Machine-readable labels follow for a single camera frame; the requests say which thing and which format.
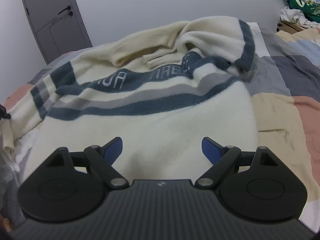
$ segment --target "blue stripe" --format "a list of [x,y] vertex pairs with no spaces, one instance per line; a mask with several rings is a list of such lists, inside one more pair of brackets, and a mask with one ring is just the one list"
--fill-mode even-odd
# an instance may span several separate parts
[[239,81],[237,77],[231,77],[224,83],[216,85],[203,96],[192,94],[180,94],[166,98],[158,98],[148,101],[140,101],[112,109],[101,109],[97,107],[87,107],[83,110],[69,108],[52,108],[48,115],[50,117],[71,121],[82,115],[116,116],[116,115],[148,115],[161,112],[172,111],[188,106],[198,105],[222,92],[234,82]]
[[54,70],[50,77],[56,88],[77,83],[70,61]]
[[36,108],[38,109],[40,118],[43,120],[45,118],[45,116],[47,115],[47,110],[43,107],[43,101],[42,98],[40,96],[40,92],[39,89],[37,87],[34,87],[31,91],[30,91],[32,97],[33,97],[33,102],[36,105]]
[[134,91],[147,82],[161,82],[177,76],[193,79],[193,72],[207,63],[212,63],[222,70],[226,70],[230,66],[230,62],[226,61],[223,57],[210,56],[201,58],[198,53],[191,51],[183,57],[181,65],[166,64],[145,73],[137,73],[123,68],[107,78],[86,82],[81,85],[73,84],[61,86],[57,88],[56,93],[61,96],[77,96],[86,88],[92,88],[107,93]]
[[241,20],[239,20],[239,24],[243,34],[244,48],[241,57],[235,61],[235,65],[240,73],[243,73],[250,71],[252,68],[255,45],[249,25]]
[[313,65],[320,65],[320,47],[309,40],[297,40],[295,42],[289,41],[292,47],[294,47],[301,55],[306,56]]

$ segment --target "white blanket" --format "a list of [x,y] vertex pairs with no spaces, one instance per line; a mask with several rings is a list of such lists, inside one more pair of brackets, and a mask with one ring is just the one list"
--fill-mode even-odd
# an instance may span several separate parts
[[120,136],[124,149],[113,167],[129,181],[194,181],[212,166],[203,137],[257,147],[250,97],[233,75],[251,71],[254,52],[249,26],[231,17],[178,22],[90,49],[1,120],[6,157],[13,161],[13,141],[42,122],[24,179],[58,147],[82,151]]

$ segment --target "door handle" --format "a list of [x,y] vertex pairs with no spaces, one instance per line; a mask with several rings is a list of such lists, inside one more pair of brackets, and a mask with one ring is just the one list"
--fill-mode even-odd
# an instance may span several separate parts
[[70,11],[70,10],[71,10],[71,6],[68,5],[67,7],[65,7],[65,8],[64,8],[61,12],[59,12],[58,14],[61,14],[61,13],[63,13],[63,12],[66,11],[66,10]]

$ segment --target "bed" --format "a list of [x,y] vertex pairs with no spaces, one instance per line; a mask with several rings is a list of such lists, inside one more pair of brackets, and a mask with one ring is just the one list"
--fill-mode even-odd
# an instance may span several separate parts
[[[249,23],[255,43],[252,69],[243,78],[254,110],[258,145],[267,146],[304,183],[308,201],[300,220],[312,231],[320,227],[320,34],[308,29],[296,34],[277,34]],[[80,55],[63,55],[40,71],[33,80],[11,95],[9,110],[47,73]],[[39,136],[41,123],[15,141],[11,168],[3,162],[0,192],[1,214],[14,226],[24,218],[16,192],[23,181],[25,165]]]

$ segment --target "clothes pile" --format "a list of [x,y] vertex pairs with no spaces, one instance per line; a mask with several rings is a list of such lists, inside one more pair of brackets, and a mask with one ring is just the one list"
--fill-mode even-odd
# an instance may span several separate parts
[[320,0],[287,0],[281,20],[309,28],[320,28]]

